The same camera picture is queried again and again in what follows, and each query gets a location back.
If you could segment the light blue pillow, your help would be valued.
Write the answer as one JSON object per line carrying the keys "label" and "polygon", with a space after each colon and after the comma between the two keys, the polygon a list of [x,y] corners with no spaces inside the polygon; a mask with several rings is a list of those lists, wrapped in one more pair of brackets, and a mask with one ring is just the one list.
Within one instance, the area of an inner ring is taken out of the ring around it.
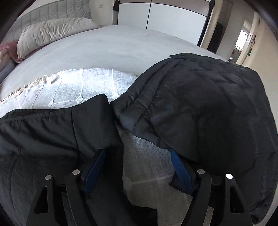
{"label": "light blue pillow", "polygon": [[17,64],[12,59],[9,59],[7,64],[0,71],[0,83],[2,83],[5,80],[5,78],[14,70],[16,65]]}

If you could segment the white sliding wardrobe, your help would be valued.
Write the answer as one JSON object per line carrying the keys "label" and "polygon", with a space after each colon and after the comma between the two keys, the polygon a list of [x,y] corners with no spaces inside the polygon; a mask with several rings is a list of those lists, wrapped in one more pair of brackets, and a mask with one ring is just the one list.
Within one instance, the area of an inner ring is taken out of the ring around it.
{"label": "white sliding wardrobe", "polygon": [[117,24],[159,31],[201,46],[215,1],[120,1]]}

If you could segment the grey bed sheet mattress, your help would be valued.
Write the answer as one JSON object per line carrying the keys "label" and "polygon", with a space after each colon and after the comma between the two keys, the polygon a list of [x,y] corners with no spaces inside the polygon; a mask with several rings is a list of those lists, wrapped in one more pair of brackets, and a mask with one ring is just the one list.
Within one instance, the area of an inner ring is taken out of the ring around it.
{"label": "grey bed sheet mattress", "polygon": [[44,75],[68,69],[107,68],[141,75],[180,53],[220,56],[188,41],[149,29],[111,25],[55,41],[33,53],[1,83],[1,99]]}

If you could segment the dark pink cushion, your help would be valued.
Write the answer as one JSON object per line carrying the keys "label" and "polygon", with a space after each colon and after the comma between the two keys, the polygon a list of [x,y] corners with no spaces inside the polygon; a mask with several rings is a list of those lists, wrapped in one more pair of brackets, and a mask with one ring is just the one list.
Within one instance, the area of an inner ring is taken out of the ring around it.
{"label": "dark pink cushion", "polygon": [[2,50],[7,50],[11,59],[17,64],[22,63],[23,60],[18,58],[16,42],[8,42],[8,43],[1,44],[1,51]]}

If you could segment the dark quilted jacket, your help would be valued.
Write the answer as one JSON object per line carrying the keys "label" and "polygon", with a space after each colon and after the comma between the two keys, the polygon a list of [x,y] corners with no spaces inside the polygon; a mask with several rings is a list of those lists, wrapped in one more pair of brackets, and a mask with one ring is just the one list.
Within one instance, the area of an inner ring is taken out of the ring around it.
{"label": "dark quilted jacket", "polygon": [[191,53],[151,66],[111,103],[122,128],[192,168],[234,176],[255,225],[277,189],[277,127],[259,74]]}

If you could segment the pink folded blanket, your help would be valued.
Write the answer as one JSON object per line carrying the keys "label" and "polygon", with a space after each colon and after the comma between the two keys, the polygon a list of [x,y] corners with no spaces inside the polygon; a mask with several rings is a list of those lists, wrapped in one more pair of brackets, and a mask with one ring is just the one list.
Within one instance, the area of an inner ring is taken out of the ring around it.
{"label": "pink folded blanket", "polygon": [[6,66],[7,62],[11,59],[7,49],[0,52],[0,71]]}

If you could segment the cream room door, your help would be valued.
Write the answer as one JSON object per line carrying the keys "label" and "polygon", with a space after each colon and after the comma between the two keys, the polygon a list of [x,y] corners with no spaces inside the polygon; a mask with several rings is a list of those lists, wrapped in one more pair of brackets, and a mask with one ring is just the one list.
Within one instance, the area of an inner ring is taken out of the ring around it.
{"label": "cream room door", "polygon": [[242,51],[241,51],[241,53],[238,57],[238,60],[236,61],[236,64],[242,65],[243,62],[246,60],[246,58],[248,56],[248,53],[250,52],[251,47],[255,43],[254,40],[255,40],[256,32],[258,30],[259,23],[260,23],[260,16],[257,12],[254,12],[254,18],[253,18],[250,33],[247,37],[247,40],[244,44],[244,47],[243,47]]}

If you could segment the black garment hanging on wardrobe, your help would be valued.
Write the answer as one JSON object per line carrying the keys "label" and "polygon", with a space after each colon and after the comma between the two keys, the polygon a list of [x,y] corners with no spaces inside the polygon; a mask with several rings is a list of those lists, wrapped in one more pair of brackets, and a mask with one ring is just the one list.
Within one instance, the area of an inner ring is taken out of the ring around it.
{"label": "black garment hanging on wardrobe", "polygon": [[120,6],[120,1],[115,0],[112,10],[115,11],[115,12],[119,12],[119,6]]}

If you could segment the beige pillow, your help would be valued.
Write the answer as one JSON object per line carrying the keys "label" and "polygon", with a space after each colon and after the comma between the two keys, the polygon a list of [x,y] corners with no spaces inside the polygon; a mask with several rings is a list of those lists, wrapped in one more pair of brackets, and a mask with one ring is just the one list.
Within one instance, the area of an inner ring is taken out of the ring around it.
{"label": "beige pillow", "polygon": [[17,43],[17,56],[24,59],[43,46],[65,37],[94,30],[100,26],[85,17],[52,19],[30,25],[22,31]]}

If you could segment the black button-up jacket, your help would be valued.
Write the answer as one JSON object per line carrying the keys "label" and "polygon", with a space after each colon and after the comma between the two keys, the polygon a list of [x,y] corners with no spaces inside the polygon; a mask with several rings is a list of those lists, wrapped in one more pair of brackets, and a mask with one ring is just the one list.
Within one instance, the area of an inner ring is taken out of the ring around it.
{"label": "black button-up jacket", "polygon": [[[105,161],[92,192],[83,168]],[[124,145],[107,96],[69,108],[17,109],[1,118],[1,225],[157,225],[131,204],[122,181]]]}

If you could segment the grey padded headboard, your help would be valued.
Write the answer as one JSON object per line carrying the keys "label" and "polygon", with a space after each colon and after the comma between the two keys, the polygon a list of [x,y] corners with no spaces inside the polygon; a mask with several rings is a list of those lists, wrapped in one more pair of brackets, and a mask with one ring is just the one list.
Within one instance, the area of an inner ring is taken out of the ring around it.
{"label": "grey padded headboard", "polygon": [[86,17],[91,19],[89,0],[55,1],[42,5],[19,17],[2,39],[2,43],[17,42],[22,30],[29,25],[52,19],[73,17]]}

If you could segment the white fringed throw blanket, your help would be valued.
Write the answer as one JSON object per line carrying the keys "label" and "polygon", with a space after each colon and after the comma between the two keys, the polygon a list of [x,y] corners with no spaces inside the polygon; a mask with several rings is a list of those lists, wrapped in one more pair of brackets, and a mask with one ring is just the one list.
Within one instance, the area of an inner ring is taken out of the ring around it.
{"label": "white fringed throw blanket", "polygon": [[171,154],[170,183],[191,195],[181,225],[202,225],[210,188],[197,173],[199,125],[170,72],[143,73],[114,101],[15,109],[1,117],[1,225],[158,225],[169,212],[137,206],[124,189],[121,132]]}

